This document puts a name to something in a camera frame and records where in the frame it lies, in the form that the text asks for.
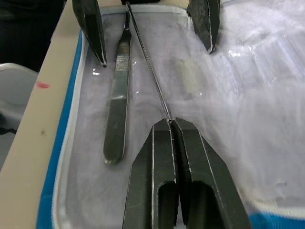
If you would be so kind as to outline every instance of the red mark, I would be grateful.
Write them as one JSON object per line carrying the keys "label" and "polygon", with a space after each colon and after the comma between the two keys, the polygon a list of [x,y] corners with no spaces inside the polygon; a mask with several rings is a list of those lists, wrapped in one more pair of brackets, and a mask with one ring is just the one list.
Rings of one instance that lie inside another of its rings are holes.
{"label": "red mark", "polygon": [[36,81],[36,85],[39,88],[48,88],[48,87],[50,87],[50,85],[48,83],[43,83],[43,82],[40,82],[40,81]]}

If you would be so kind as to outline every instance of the clear plastic film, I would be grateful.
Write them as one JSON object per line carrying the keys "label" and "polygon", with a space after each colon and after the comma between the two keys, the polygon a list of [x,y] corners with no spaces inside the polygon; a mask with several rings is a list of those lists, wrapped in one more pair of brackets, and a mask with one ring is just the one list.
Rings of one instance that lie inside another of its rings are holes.
{"label": "clear plastic film", "polygon": [[[224,2],[211,55],[186,12],[159,6],[169,12],[156,7],[156,12],[139,13],[141,7],[150,6],[134,6],[135,19],[172,115],[199,128],[228,165],[244,203],[305,208],[305,3]],[[76,228],[122,227],[131,164],[152,125],[165,118],[131,25],[126,150],[118,165],[104,163],[124,17],[102,16],[107,68],[99,66],[91,50],[85,63],[64,193],[67,217]]]}

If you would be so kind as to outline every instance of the blue zipper trim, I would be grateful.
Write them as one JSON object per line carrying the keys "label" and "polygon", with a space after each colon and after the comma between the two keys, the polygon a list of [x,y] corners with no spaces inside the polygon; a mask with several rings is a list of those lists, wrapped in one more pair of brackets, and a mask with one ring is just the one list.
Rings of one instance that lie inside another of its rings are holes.
{"label": "blue zipper trim", "polygon": [[48,165],[47,175],[41,192],[41,198],[40,198],[37,222],[36,222],[37,229],[52,229],[51,206],[52,206],[53,187],[56,177],[57,164],[61,152],[61,146],[66,132],[70,109],[71,109],[76,73],[81,58],[81,46],[82,46],[82,39],[80,32],[75,51],[72,71],[70,75],[70,80],[68,84],[68,89],[62,107],[61,117],[59,119],[59,123],[57,127],[54,146]]}
{"label": "blue zipper trim", "polygon": [[252,229],[305,229],[305,220],[285,218],[270,213],[249,216]]}

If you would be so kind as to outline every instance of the metal probe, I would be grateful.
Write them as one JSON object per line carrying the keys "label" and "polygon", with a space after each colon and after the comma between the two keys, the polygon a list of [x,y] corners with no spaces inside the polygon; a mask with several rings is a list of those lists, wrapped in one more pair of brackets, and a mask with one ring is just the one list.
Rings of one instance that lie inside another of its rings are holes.
{"label": "metal probe", "polygon": [[132,13],[132,8],[130,6],[130,3],[127,1],[126,2],[126,6],[127,6],[127,11],[129,12],[129,15],[130,15],[130,18],[132,19],[132,22],[133,22],[133,25],[134,25],[134,29],[137,33],[137,36],[138,36],[138,39],[139,39],[139,42],[140,42],[140,45],[141,45],[141,48],[142,48],[142,51],[143,51],[143,54],[144,54],[144,57],[146,59],[146,63],[152,73],[152,76],[153,76],[153,80],[154,80],[154,83],[155,83],[155,86],[156,86],[156,89],[158,91],[158,95],[159,95],[159,98],[160,98],[160,101],[161,101],[161,104],[162,104],[162,107],[164,109],[164,112],[167,116],[167,118],[169,120],[172,120],[173,117],[172,117],[172,114],[171,114],[171,111],[169,109],[169,107],[167,107],[166,105],[166,102],[164,100],[164,97],[163,97],[163,94],[162,94],[162,91],[161,91],[161,88],[160,88],[160,85],[158,83],[158,79],[157,79],[157,76],[156,74],[154,73],[154,69],[153,69],[153,65],[149,59],[149,54],[148,54],[148,51],[146,50],[145,46],[144,46],[144,42],[142,40],[142,37],[140,35],[140,32],[139,32],[139,29],[138,29],[138,26],[137,26],[137,23],[135,22],[135,19],[134,19],[134,16],[133,16],[133,13]]}

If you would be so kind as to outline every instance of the gray chair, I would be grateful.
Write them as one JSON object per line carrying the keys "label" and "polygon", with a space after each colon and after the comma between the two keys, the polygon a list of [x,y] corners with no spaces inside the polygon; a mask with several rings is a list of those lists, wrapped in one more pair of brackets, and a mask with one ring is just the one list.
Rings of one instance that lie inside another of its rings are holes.
{"label": "gray chair", "polygon": [[[14,63],[0,64],[0,128],[17,130],[38,73]],[[15,134],[0,135],[0,170]]]}

